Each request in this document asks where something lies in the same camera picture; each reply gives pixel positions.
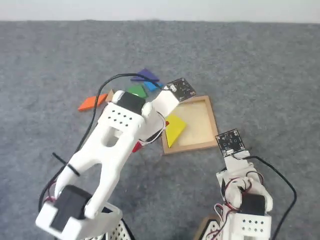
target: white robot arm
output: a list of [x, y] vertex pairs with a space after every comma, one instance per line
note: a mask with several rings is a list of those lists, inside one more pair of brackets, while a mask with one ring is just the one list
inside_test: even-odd
[[[44, 203], [36, 225], [62, 240], [112, 232], [121, 223], [122, 212], [107, 201], [134, 146], [153, 142], [165, 129], [165, 117], [195, 94], [184, 78], [167, 84], [152, 102], [117, 91], [83, 147], [68, 162], [71, 167], [66, 166], [57, 178], [56, 201]], [[101, 164], [100, 182], [90, 195], [73, 184], [95, 164]]]
[[214, 205], [217, 217], [206, 218], [194, 240], [268, 240], [271, 237], [273, 199], [264, 187], [264, 177], [248, 159], [257, 159], [275, 171], [291, 188], [293, 201], [284, 213], [272, 240], [297, 200], [291, 183], [271, 164], [250, 156], [237, 129], [216, 136], [226, 167], [216, 174], [223, 204]]

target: white wall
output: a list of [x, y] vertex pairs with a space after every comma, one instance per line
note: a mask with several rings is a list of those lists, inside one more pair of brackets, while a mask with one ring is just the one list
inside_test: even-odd
[[320, 23], [320, 0], [0, 0], [0, 20]]

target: circuit board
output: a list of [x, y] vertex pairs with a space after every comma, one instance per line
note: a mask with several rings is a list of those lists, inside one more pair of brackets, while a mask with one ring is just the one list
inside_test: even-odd
[[196, 91], [183, 77], [169, 82], [166, 86], [171, 90], [179, 102], [183, 102], [196, 95]]
[[218, 143], [223, 157], [245, 150], [245, 145], [243, 144], [239, 132], [236, 128], [215, 136], [215, 139]]

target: purple tangram piece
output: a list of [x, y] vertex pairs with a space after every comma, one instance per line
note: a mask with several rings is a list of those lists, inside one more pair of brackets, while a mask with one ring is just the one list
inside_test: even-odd
[[[155, 76], [152, 72], [150, 72], [148, 69], [144, 68], [142, 69], [140, 72], [138, 72], [138, 74], [141, 74], [145, 77], [147, 77], [148, 79], [151, 79], [155, 82], [159, 81], [159, 78], [157, 76]], [[135, 81], [135, 82], [140, 82], [143, 81], [144, 79], [142, 77], [139, 76], [134, 76], [133, 78], [131, 78], [131, 81]]]

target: wooden tray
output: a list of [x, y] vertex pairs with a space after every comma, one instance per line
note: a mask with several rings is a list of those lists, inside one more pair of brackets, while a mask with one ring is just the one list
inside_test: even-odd
[[195, 96], [183, 101], [172, 114], [181, 118], [186, 123], [186, 127], [171, 147], [168, 147], [166, 132], [163, 132], [164, 154], [198, 150], [218, 145], [215, 138], [218, 135], [217, 125], [208, 96]]

